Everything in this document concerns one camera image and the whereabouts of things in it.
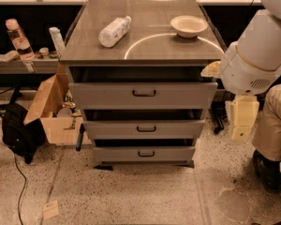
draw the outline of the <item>gray cabinet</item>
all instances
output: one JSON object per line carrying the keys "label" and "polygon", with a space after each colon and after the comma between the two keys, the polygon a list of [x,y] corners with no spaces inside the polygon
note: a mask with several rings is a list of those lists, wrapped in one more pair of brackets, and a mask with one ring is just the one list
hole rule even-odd
{"label": "gray cabinet", "polygon": [[[113,48],[98,33],[116,17],[131,29]],[[98,165],[193,165],[217,83],[200,76],[222,51],[213,32],[176,35],[170,20],[203,18],[192,0],[90,0],[60,59]]]}

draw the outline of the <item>cardboard box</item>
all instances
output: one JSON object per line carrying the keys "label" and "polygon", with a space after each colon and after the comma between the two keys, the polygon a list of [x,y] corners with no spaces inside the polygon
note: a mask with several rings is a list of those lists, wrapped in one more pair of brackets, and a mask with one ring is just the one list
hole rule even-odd
{"label": "cardboard box", "polygon": [[[55,75],[42,82],[28,110],[24,123],[29,124],[40,119],[49,143],[76,145],[82,117],[53,117],[62,108],[65,93],[68,91],[68,79],[65,69],[58,65]],[[89,144],[86,133],[82,144]]]}

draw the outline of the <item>drawer handle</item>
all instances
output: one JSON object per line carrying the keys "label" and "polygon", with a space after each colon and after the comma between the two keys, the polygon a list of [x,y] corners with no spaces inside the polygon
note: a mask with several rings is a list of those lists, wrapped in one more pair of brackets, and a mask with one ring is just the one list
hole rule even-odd
{"label": "drawer handle", "polygon": [[149,154],[149,153],[144,153],[144,154],[142,154],[142,153],[139,151],[139,157],[147,158],[147,157],[154,157],[154,156],[155,156],[155,151],[152,151],[151,154]]}
{"label": "drawer handle", "polygon": [[155,132],[156,126],[154,126],[152,128],[141,128],[141,127],[137,126],[137,131],[138,132]]}
{"label": "drawer handle", "polygon": [[148,93],[148,94],[142,94],[136,92],[135,90],[132,90],[132,95],[134,97],[154,97],[156,95],[156,90],[153,90],[152,93]]}

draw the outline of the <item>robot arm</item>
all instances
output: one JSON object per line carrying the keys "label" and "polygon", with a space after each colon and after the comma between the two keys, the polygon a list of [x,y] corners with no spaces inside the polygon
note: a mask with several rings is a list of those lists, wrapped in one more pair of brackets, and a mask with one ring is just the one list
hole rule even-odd
{"label": "robot arm", "polygon": [[281,0],[261,2],[266,9],[256,13],[220,62],[202,71],[202,76],[220,78],[225,89],[236,95],[226,104],[236,142],[245,141],[254,126],[259,110],[256,95],[281,76]]}

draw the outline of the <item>person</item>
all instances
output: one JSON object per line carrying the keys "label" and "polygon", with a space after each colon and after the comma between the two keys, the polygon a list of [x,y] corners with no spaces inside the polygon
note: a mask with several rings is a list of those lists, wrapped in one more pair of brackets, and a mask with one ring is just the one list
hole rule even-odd
{"label": "person", "polygon": [[252,140],[256,150],[253,166],[264,188],[281,192],[281,84],[273,86],[266,95],[259,125]]}

